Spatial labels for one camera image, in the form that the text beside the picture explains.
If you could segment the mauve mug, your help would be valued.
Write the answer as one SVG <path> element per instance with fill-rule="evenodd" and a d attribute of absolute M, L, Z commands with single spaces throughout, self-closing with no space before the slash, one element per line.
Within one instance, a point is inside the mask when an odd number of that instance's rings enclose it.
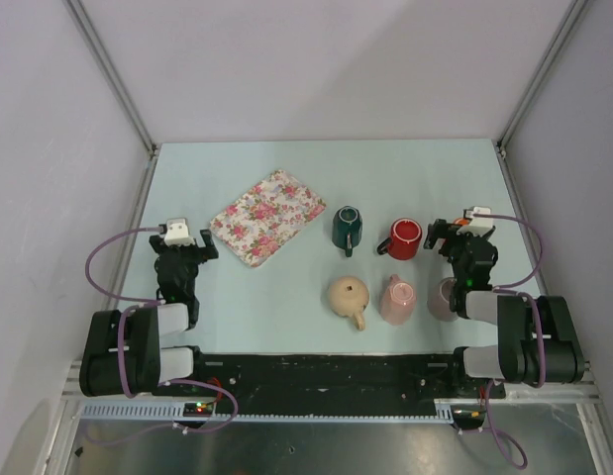
<path fill-rule="evenodd" d="M 427 307 L 436 320 L 453 322 L 458 318 L 458 315 L 452 312 L 450 308 L 450 296 L 454 285 L 454 278 L 444 278 L 429 292 Z"/>

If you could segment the red mug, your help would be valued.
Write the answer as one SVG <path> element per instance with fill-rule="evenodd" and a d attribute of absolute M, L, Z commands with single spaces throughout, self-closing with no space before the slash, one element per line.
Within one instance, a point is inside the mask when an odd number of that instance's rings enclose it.
<path fill-rule="evenodd" d="M 377 246 L 376 252 L 396 260 L 410 260 L 416 255 L 421 238 L 421 226 L 410 218 L 401 218 L 392 223 L 388 237 Z"/>

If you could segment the pink mug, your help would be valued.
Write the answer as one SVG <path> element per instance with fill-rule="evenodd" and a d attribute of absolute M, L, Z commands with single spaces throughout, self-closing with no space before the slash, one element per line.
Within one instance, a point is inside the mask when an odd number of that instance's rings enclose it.
<path fill-rule="evenodd" d="M 380 299 L 379 314 L 390 325 L 400 326 L 410 320 L 416 303 L 414 287 L 397 274 L 392 274 Z"/>

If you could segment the dark green mug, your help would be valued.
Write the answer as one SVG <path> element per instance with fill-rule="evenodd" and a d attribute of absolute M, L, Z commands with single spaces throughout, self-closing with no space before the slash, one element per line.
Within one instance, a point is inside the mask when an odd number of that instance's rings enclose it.
<path fill-rule="evenodd" d="M 345 206 L 339 209 L 333 219 L 332 243 L 341 249 L 345 257 L 352 257 L 361 242 L 362 218 L 357 208 Z"/>

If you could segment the beige mug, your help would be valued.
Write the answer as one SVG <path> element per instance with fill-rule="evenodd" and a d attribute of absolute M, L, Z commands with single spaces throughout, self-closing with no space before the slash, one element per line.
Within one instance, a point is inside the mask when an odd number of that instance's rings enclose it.
<path fill-rule="evenodd" d="M 328 303 L 337 316 L 352 321 L 358 331 L 365 330 L 363 313 L 369 303 L 369 292 L 362 280 L 354 276 L 335 280 L 328 289 Z"/>

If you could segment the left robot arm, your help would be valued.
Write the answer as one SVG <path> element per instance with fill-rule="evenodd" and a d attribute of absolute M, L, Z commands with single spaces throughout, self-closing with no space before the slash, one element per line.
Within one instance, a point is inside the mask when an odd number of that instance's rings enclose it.
<path fill-rule="evenodd" d="M 157 290 L 153 299 L 114 294 L 91 275 L 95 255 L 106 245 L 132 234 L 151 232 L 156 253 Z M 175 238 L 168 225 L 135 228 L 98 244 L 85 262 L 88 283 L 98 292 L 132 305 L 124 311 L 93 314 L 79 370 L 79 386 L 87 397 L 153 392 L 162 382 L 161 336 L 168 330 L 184 333 L 195 328 L 200 302 L 196 297 L 199 266 L 219 257 L 210 230 L 200 232 L 203 244 L 190 236 Z"/>

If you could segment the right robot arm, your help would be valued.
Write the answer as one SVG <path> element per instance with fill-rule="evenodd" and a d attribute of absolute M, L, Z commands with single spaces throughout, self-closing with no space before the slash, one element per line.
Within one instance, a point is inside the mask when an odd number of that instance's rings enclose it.
<path fill-rule="evenodd" d="M 431 249 L 440 241 L 439 255 L 452 268 L 450 312 L 462 320 L 491 324 L 497 334 L 495 344 L 455 350 L 460 363 L 446 374 L 449 389 L 467 397 L 482 379 L 534 388 L 579 382 L 585 359 L 565 298 L 534 298 L 512 287 L 493 286 L 491 271 L 499 257 L 490 242 L 494 231 L 494 225 L 477 229 L 437 219 L 428 226 L 423 243 Z"/>

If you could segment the floral rectangular tray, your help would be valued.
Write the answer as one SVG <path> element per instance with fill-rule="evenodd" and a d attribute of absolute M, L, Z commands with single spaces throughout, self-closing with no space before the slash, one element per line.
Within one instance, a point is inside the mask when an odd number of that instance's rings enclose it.
<path fill-rule="evenodd" d="M 264 264 L 326 210 L 324 199 L 277 169 L 210 221 L 210 231 L 245 265 Z"/>

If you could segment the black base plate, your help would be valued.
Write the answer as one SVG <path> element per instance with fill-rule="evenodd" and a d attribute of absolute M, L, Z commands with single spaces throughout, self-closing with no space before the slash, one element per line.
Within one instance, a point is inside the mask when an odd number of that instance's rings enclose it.
<path fill-rule="evenodd" d="M 464 375 L 451 355 L 316 356 L 202 355 L 180 379 L 164 379 L 151 393 L 228 409 L 373 409 L 409 414 L 439 399 L 486 395 L 486 380 Z"/>

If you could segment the right aluminium corner post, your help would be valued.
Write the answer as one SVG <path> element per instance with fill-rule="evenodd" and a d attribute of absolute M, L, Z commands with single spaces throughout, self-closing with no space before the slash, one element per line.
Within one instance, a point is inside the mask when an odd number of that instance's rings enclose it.
<path fill-rule="evenodd" d="M 589 0 L 573 0 L 569 3 L 523 94 L 496 141 L 496 148 L 500 153 L 505 152 L 520 124 L 527 117 L 553 69 L 561 59 L 571 37 L 592 4 L 593 1 Z"/>

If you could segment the aluminium corner post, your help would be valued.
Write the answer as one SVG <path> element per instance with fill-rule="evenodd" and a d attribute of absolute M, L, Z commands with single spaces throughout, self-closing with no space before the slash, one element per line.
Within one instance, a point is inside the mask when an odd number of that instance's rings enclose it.
<path fill-rule="evenodd" d="M 571 37 L 592 4 L 593 1 L 589 0 L 573 0 L 569 3 L 523 94 L 496 141 L 496 148 L 500 153 L 505 152 L 520 124 L 527 117 L 553 69 L 561 59 Z"/>
<path fill-rule="evenodd" d="M 62 4 L 66 8 L 78 33 L 82 36 L 104 80 L 107 82 L 113 96 L 130 122 L 132 129 L 148 153 L 148 156 L 153 157 L 157 150 L 156 142 L 153 140 L 145 121 L 141 117 L 135 101 L 119 73 L 111 54 L 104 45 L 83 2 L 79 0 L 63 0 Z"/>

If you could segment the left aluminium corner post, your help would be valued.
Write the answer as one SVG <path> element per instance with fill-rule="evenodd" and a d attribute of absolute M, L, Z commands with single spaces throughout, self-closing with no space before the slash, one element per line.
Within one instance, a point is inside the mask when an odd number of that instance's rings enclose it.
<path fill-rule="evenodd" d="M 63 0 L 62 4 L 66 8 L 78 33 L 82 36 L 104 80 L 107 82 L 113 96 L 130 122 L 132 129 L 148 153 L 148 156 L 153 157 L 157 150 L 156 142 L 153 140 L 145 121 L 141 117 L 135 101 L 119 73 L 111 54 L 104 45 L 83 2 L 79 0 Z"/>

